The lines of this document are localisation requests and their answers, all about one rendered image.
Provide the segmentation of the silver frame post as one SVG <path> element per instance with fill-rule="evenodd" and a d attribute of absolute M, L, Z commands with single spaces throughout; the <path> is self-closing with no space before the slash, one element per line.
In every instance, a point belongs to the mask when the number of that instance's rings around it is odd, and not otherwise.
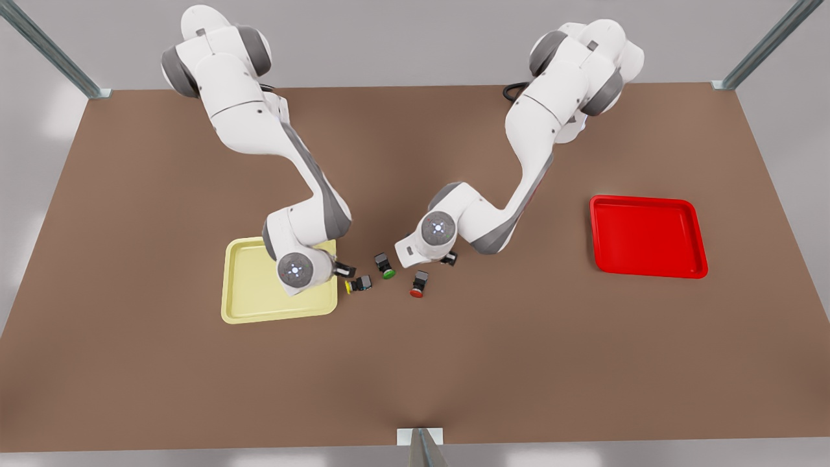
<path fill-rule="evenodd" d="M 735 91 L 824 1 L 797 0 L 722 80 L 711 81 L 711 87 Z"/>
<path fill-rule="evenodd" d="M 407 467 L 449 467 L 440 446 L 444 445 L 441 427 L 398 428 L 398 446 L 409 447 Z"/>
<path fill-rule="evenodd" d="M 33 48 L 38 50 L 87 99 L 107 99 L 112 96 L 111 89 L 97 85 L 14 0 L 0 0 L 0 17 L 4 18 L 13 29 L 33 45 Z"/>

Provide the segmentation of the pale yellow tray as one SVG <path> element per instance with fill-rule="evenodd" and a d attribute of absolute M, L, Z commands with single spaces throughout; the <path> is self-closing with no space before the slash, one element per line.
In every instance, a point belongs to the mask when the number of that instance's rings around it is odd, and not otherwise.
<path fill-rule="evenodd" d="M 337 278 L 288 296 L 262 237 L 242 237 L 226 247 L 220 316 L 230 324 L 327 315 L 338 302 Z"/>

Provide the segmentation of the red tray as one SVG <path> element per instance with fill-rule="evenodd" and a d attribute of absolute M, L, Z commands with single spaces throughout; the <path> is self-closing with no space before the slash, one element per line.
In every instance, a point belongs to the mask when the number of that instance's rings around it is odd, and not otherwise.
<path fill-rule="evenodd" d="M 602 272 L 685 279 L 708 273 L 697 212 L 684 199 L 594 195 L 589 216 Z"/>

